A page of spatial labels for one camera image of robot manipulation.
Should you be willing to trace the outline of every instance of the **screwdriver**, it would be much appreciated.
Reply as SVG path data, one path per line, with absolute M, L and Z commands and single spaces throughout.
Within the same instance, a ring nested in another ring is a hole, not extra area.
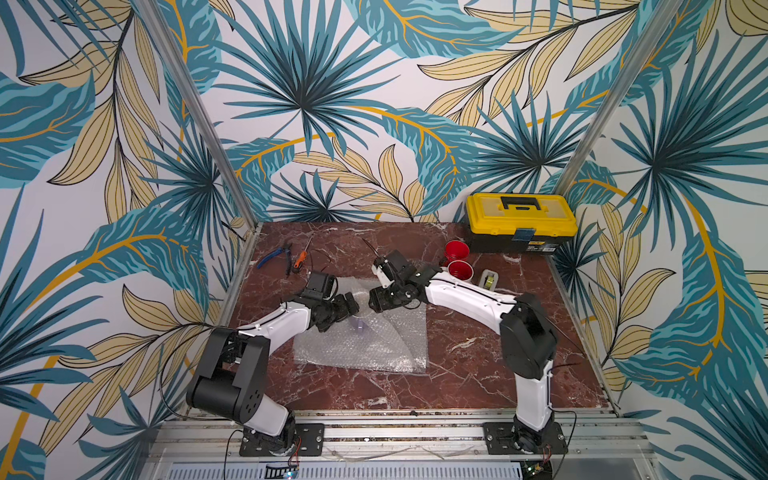
M 301 271 L 301 267 L 304 266 L 304 260 L 306 260 L 306 255 L 307 255 L 307 249 L 310 248 L 310 243 L 312 243 L 312 237 L 314 237 L 314 235 L 310 237 L 310 241 L 306 243 L 306 247 L 304 247 L 304 250 L 302 250 L 302 252 L 299 253 L 299 256 L 296 257 L 296 262 L 293 264 L 293 268 L 290 269 L 292 272 L 298 273 Z

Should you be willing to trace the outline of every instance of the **pliers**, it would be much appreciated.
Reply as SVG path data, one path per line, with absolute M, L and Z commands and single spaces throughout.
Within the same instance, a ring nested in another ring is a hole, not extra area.
M 277 249 L 276 249 L 276 250 L 274 250 L 273 252 L 271 252 L 271 253 L 269 253 L 268 255 L 266 255 L 266 256 L 265 256 L 263 259 L 261 259 L 261 260 L 259 261 L 259 263 L 256 265 L 256 268 L 257 268 L 257 269 L 261 268 L 261 267 L 262 267 L 262 266 L 264 266 L 264 265 L 265 265 L 267 262 L 269 262 L 270 260 L 272 260 L 274 257 L 277 257 L 277 256 L 278 256 L 278 255 L 280 255 L 282 252 L 285 252 L 285 254 L 286 254 L 286 276 L 290 275 L 290 267 L 291 267 L 291 262 L 290 262 L 290 248 L 291 248 L 291 246 L 292 246 L 292 245 L 293 245 L 293 244 L 292 244 L 292 243 L 290 243 L 290 242 L 288 242 L 288 241 L 284 242 L 282 247 L 280 247 L 280 248 L 277 248 Z

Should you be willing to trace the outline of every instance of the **marble tabletop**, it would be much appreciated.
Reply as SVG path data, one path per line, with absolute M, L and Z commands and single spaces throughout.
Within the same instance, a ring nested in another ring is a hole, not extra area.
M 282 297 L 306 282 L 310 262 L 299 274 L 285 276 L 285 258 L 256 263 L 288 240 L 294 256 L 313 236 L 316 270 L 337 276 L 371 278 L 373 254 L 400 250 L 419 265 L 437 264 L 449 240 L 463 239 L 458 223 L 265 223 L 240 291 L 230 326 L 251 323 L 274 310 Z M 550 319 L 581 345 L 544 257 L 533 254 L 470 254 L 475 282 L 484 269 L 499 274 L 497 291 L 537 295 Z M 427 307 L 429 358 L 423 374 L 341 369 L 293 361 L 293 341 L 271 357 L 267 395 L 291 409 L 451 409 L 511 408 L 515 377 L 502 359 L 499 337 L 474 320 L 440 306 Z M 555 365 L 580 362 L 554 371 L 555 407 L 607 407 L 594 371 L 572 342 L 560 339 Z

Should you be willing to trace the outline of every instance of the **tropical leaf wallpaper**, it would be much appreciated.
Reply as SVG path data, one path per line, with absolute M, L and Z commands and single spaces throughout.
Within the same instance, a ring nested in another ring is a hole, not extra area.
M 657 3 L 233 0 L 190 72 L 258 220 L 451 221 L 558 174 Z
M 768 4 L 698 4 L 683 2 L 570 186 L 580 233 L 555 261 L 667 478 L 761 479 Z
M 205 91 L 214 8 L 161 7 Z M 136 478 L 250 232 L 130 2 L 0 18 L 0 478 Z

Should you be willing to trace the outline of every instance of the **red cup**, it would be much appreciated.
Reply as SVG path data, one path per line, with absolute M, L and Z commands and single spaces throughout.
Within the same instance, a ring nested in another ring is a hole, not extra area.
M 475 275 L 475 271 L 472 269 L 472 265 L 466 263 L 464 260 L 453 260 L 448 264 L 448 273 L 455 276 L 459 280 L 469 280 Z
M 448 262 L 464 260 L 469 255 L 469 246 L 460 240 L 451 240 L 445 244 L 445 258 Z

